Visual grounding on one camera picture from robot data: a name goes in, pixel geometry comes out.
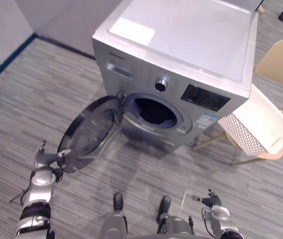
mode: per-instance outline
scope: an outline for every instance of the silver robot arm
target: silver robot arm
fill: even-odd
[[[244,239],[232,221],[229,210],[222,206],[220,198],[211,189],[209,189],[209,196],[208,198],[192,196],[192,199],[201,201],[207,206],[207,208],[202,208],[202,219],[206,229],[206,221],[211,222],[214,235],[210,232],[209,234],[217,239]]]
[[[50,218],[55,182],[62,179],[63,171],[50,165],[58,158],[70,153],[69,149],[56,154],[44,153],[45,141],[35,155],[34,169],[30,177],[23,210],[17,224],[14,239],[53,239]]]

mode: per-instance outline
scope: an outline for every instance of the washing machine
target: washing machine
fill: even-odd
[[[119,131],[174,150],[232,113],[250,94],[257,20],[220,0],[123,0],[93,35],[107,96],[70,125],[60,166],[84,167]]]

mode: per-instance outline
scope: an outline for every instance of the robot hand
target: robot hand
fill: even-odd
[[[218,239],[244,239],[239,233],[236,224],[232,221],[230,212],[227,208],[222,207],[222,202],[215,192],[209,189],[209,197],[200,198],[192,196],[195,201],[201,201],[208,208],[202,208],[202,219],[208,233]],[[211,228],[214,235],[209,232],[206,221],[211,221]]]

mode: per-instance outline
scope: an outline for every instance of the white sticker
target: white sticker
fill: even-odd
[[[109,32],[137,42],[144,46],[148,46],[156,31],[147,26],[121,17],[112,26]]]
[[[217,116],[210,113],[205,113],[194,123],[194,126],[206,129],[217,120]]]

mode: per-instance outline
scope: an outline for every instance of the washing machine door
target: washing machine door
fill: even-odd
[[[99,157],[115,135],[120,132],[124,101],[106,96],[86,107],[66,130],[58,151],[71,153],[57,163],[67,173],[80,170]]]

